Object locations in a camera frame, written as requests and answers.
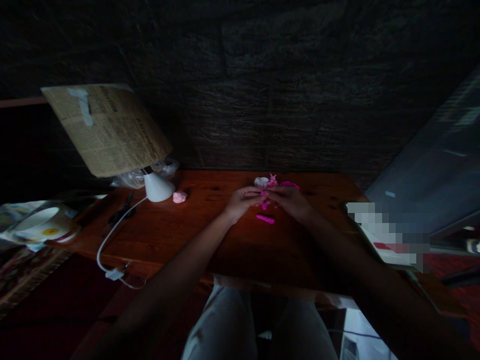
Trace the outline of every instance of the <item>finger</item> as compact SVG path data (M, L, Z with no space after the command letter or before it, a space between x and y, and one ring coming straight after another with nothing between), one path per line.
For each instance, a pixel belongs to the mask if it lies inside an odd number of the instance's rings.
M280 205L283 204L284 202L284 198L281 197L280 195L278 195L277 193L273 192L273 191L270 191L270 187L268 188L268 191L265 191L265 195L269 198L269 199L272 199L274 201L276 201L277 203L279 203Z
M265 200L264 196L256 196L249 199L245 199L244 201L248 204L248 206L253 206L253 205L260 204L263 200Z
M291 186L272 186L268 188L268 191L273 191L279 194L285 194L288 190L291 190Z
M243 193L261 193L263 190L261 188L255 187L255 186L245 186L240 189Z
M258 195L259 195L258 192L250 191L250 192L247 192L244 196L245 196L246 198L251 198L251 197L258 196Z

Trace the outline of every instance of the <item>stone wall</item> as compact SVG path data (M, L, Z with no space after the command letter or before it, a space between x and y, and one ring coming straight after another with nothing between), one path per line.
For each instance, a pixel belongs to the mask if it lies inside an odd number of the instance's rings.
M478 63L478 19L466 0L6 0L0 97L128 83L185 168L365 189Z

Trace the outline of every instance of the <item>lamp shade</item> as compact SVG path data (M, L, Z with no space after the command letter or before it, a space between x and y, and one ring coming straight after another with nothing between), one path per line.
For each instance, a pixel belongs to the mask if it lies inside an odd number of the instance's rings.
M96 177L145 168L172 152L162 130L126 84L41 90Z

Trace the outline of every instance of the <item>lamp cord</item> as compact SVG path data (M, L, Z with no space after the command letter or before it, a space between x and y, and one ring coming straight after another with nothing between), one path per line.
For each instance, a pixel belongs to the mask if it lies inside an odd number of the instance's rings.
M135 205L133 205L131 208L129 208L127 210L126 213L123 214L123 216L116 222L116 224L111 228L110 232L108 233L108 235L105 237L105 239L103 240L103 242L101 243L100 247L98 248L98 251L96 253L96 263L98 265L98 267L100 269L102 269L104 272L108 272L109 270L107 268L105 268L102 263L100 262L100 254L102 253L102 250L105 246L105 244L107 243L108 239L110 238L110 235L112 235L112 233L115 231L115 229L117 228L117 226L122 222L122 220L124 219L125 216L127 216L127 214L132 211L137 205L139 205L140 203L142 203L143 201L145 201L147 199L147 197L144 197L142 200L140 200L139 202L137 202ZM144 284L140 287L138 286L133 286L133 285L130 285L129 283L127 283L123 277L121 277L119 279L122 283L124 283L126 286L128 286L130 289L135 289L135 290L139 290L141 288L143 288L145 286L145 283L147 282L146 280L144 280Z

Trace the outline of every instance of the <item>floor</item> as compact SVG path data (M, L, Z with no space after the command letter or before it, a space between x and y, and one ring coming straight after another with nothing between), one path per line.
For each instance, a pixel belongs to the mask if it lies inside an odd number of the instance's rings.
M477 257L432 255L431 268L441 277L479 263ZM452 293L469 313L471 341L480 350L480 285L454 289ZM50 360L84 359L135 294L119 282L105 279L94 261L74 255L0 323L1 353L5 358L18 359L39 355ZM207 299L204 291L188 298L159 341L155 359L180 358Z

